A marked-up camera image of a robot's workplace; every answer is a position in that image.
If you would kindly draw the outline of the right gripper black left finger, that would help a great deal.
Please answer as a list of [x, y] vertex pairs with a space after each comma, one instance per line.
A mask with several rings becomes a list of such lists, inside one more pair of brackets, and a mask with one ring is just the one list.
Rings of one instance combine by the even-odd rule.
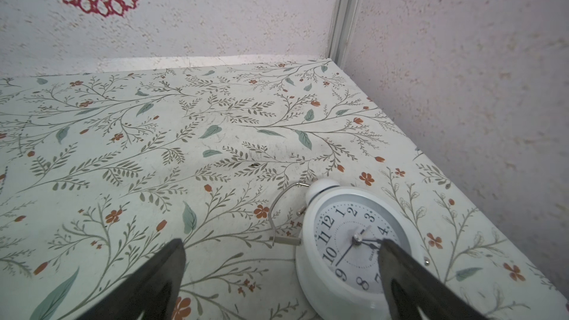
[[185, 271], [185, 249], [174, 239], [80, 319], [170, 319]]

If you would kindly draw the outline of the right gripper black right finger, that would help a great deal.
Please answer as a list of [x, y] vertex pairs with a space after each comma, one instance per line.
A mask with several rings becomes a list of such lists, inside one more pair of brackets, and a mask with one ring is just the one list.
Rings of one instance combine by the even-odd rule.
[[484, 319], [394, 241], [381, 242], [378, 263], [392, 319]]

